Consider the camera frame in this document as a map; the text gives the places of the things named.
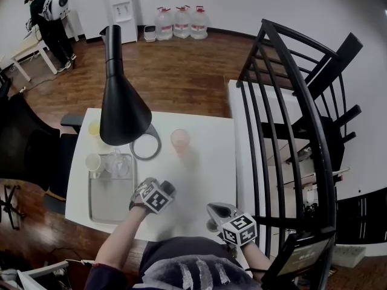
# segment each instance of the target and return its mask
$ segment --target white marker cube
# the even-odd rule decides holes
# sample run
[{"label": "white marker cube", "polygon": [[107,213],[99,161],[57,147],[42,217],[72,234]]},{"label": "white marker cube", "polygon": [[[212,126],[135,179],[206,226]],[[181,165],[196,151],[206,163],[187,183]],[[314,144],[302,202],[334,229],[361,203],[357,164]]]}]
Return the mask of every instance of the white marker cube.
[{"label": "white marker cube", "polygon": [[256,222],[247,213],[222,224],[221,227],[223,240],[237,246],[243,246],[257,237]]},{"label": "white marker cube", "polygon": [[173,200],[153,182],[140,192],[140,196],[144,204],[156,214],[160,214]]}]

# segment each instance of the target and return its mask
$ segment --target chair base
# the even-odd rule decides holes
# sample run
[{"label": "chair base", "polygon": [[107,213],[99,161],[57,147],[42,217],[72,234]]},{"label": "chair base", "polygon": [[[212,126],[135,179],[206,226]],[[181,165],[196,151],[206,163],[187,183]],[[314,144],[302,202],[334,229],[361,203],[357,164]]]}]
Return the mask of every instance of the chair base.
[{"label": "chair base", "polygon": [[19,227],[16,227],[14,224],[13,224],[13,219],[12,219],[12,212],[16,213],[18,216],[20,216],[20,218],[24,218],[27,216],[27,214],[25,213],[20,213],[19,211],[17,211],[17,209],[15,209],[13,207],[13,205],[11,204],[11,201],[12,201],[12,197],[15,193],[15,190],[16,189],[20,189],[20,186],[19,185],[15,185],[13,186],[12,190],[11,190],[11,193],[8,195],[7,193],[7,188],[10,188],[9,185],[5,185],[4,186],[4,196],[5,196],[5,202],[1,200],[0,198],[0,208],[2,206],[4,206],[4,208],[2,209],[3,211],[5,211],[6,213],[8,213],[8,217],[10,219],[10,222],[11,222],[11,226],[12,226],[12,229],[14,230],[18,230]]}]

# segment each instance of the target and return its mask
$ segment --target gray ring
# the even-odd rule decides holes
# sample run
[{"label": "gray ring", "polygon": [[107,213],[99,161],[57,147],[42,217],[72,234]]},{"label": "gray ring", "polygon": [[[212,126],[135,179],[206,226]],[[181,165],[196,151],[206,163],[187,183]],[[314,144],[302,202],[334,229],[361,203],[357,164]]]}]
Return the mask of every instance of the gray ring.
[{"label": "gray ring", "polygon": [[158,136],[158,133],[157,133],[155,127],[153,127],[152,124],[149,125],[149,128],[147,129],[147,131],[145,131],[144,134],[152,135],[152,136],[157,140],[157,149],[156,149],[156,152],[155,152],[153,155],[151,155],[151,156],[149,156],[149,157],[140,157],[140,156],[138,156],[138,155],[134,152],[134,143],[135,143],[135,141],[131,142],[131,143],[129,144],[129,146],[130,146],[132,155],[133,155],[136,159],[138,159],[138,160],[143,160],[143,161],[147,161],[147,160],[151,160],[151,159],[155,158],[155,157],[158,155],[158,153],[161,151],[161,139],[160,139],[160,137]]}]

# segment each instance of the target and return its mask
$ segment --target lamp shade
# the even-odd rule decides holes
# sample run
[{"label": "lamp shade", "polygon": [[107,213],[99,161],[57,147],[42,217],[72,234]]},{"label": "lamp shade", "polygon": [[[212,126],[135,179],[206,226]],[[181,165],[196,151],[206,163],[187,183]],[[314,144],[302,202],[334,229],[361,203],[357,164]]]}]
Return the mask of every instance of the lamp shade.
[{"label": "lamp shade", "polygon": [[152,112],[123,73],[121,27],[106,29],[106,85],[100,123],[101,139],[119,146],[143,135],[152,121]]}]

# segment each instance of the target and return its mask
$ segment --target black metal railing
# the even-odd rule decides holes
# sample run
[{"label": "black metal railing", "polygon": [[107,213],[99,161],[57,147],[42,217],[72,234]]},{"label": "black metal railing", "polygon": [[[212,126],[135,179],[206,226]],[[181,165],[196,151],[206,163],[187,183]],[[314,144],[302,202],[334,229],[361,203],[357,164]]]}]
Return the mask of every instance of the black metal railing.
[{"label": "black metal railing", "polygon": [[[315,50],[320,51],[324,54],[323,58],[318,61],[304,54],[289,50],[280,35],[290,37],[308,45],[309,47],[314,48]],[[356,41],[357,44],[355,49],[353,48],[354,41]],[[268,55],[268,47],[275,50],[277,57]],[[345,91],[343,88],[343,81],[341,76],[341,72],[350,63],[350,61],[352,61],[353,57],[359,52],[360,49],[361,44],[356,39],[356,37],[353,36],[353,34],[350,34],[339,50],[335,52],[320,44],[319,42],[316,42],[315,40],[298,33],[297,31],[265,19],[262,20],[262,27],[253,43],[253,47],[249,52],[249,56],[240,73],[237,87],[241,89],[244,110],[247,119],[247,130],[249,134],[253,166],[255,219],[259,225],[266,226],[266,240],[264,248],[266,256],[270,256],[272,227],[279,228],[278,247],[280,249],[285,242],[285,231],[287,229],[295,231],[308,231],[336,226],[336,197],[334,191],[334,180],[332,176],[330,150],[327,144],[327,134],[328,131],[332,128],[335,128],[335,130],[337,128],[340,129],[341,126],[346,124],[348,120],[346,120],[345,117],[352,119],[360,112],[360,108],[358,108],[358,111],[354,110],[351,115],[348,115],[349,111],[347,112],[346,110]],[[312,70],[307,70],[306,68],[297,66],[292,55],[306,59],[309,62],[313,62],[316,64],[316,66]],[[266,69],[258,67],[257,59],[264,61]],[[272,63],[282,65],[286,74],[275,72],[272,67]],[[262,73],[268,74],[270,77],[271,85],[274,88],[279,108],[281,110],[283,124],[277,124],[273,121],[272,109],[270,108],[269,100],[264,86],[267,83],[262,80]],[[278,81],[279,77],[289,79],[291,88],[294,90],[294,95],[296,96],[299,103],[302,117],[300,118],[300,121],[296,122],[295,124],[292,124],[290,121],[287,107]],[[343,96],[344,115],[341,117],[339,116],[336,96],[332,86],[333,81],[337,77],[340,79],[340,87]],[[263,115],[263,113],[259,113],[253,86],[256,85],[256,83],[258,84],[259,90],[261,92],[267,122],[261,121],[261,115]],[[328,124],[325,120],[322,123],[323,117],[321,116],[315,104],[315,99],[317,99],[319,96],[322,96],[325,108],[329,113],[328,104],[324,97],[324,91],[328,87],[330,87],[330,91],[332,93],[334,111],[337,118],[336,121],[332,121],[331,115],[328,114],[332,121],[331,124]],[[251,98],[253,113],[250,113],[249,110],[249,103],[247,100],[249,97]],[[261,151],[262,159],[262,173],[258,173],[257,156],[255,150],[256,144],[254,142],[252,123],[256,123],[258,130],[259,148]],[[306,130],[302,137],[299,136],[300,127]],[[340,144],[345,142],[346,137],[347,135],[345,128],[345,137],[341,138]],[[279,201],[279,217],[272,217],[271,214],[270,181],[264,138],[271,139],[271,145],[273,148]],[[318,182],[317,194],[319,201],[318,215],[316,216],[313,223],[304,218],[301,173],[295,138],[307,138],[310,141],[309,145],[313,153],[314,171],[316,172],[316,179]],[[294,192],[296,198],[296,218],[288,218],[285,216],[284,177],[282,174],[282,161],[279,151],[278,139],[287,140],[290,149],[290,161],[293,169]],[[263,176],[264,195],[259,194],[258,175]],[[260,214],[260,196],[264,196],[265,199],[265,216],[261,216]],[[332,252],[333,243],[327,249],[326,253],[322,256],[320,262],[318,262],[317,267],[315,268],[315,271],[319,273],[316,274],[316,278],[314,278],[311,284],[311,289],[323,289],[325,287],[328,271],[330,268]]]}]

